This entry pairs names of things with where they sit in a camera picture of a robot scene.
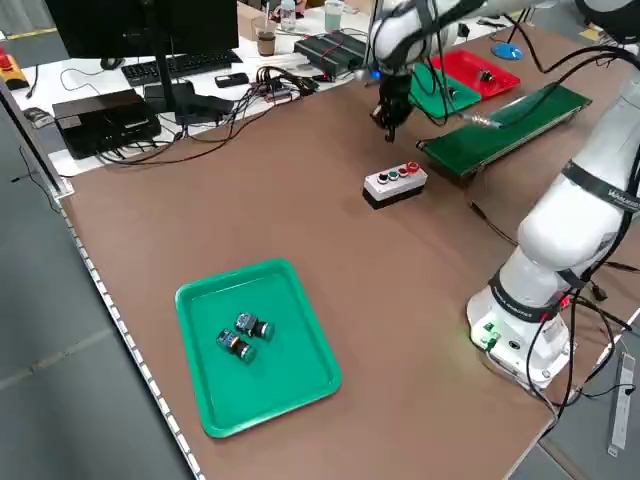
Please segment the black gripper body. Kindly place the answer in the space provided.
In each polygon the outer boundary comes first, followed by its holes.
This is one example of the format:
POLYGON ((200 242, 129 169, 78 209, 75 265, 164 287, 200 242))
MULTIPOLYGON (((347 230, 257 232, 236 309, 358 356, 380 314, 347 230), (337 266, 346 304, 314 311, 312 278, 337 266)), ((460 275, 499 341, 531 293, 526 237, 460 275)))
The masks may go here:
POLYGON ((378 102, 381 107, 412 107, 409 99, 413 76, 412 67, 392 71, 379 66, 378 102))

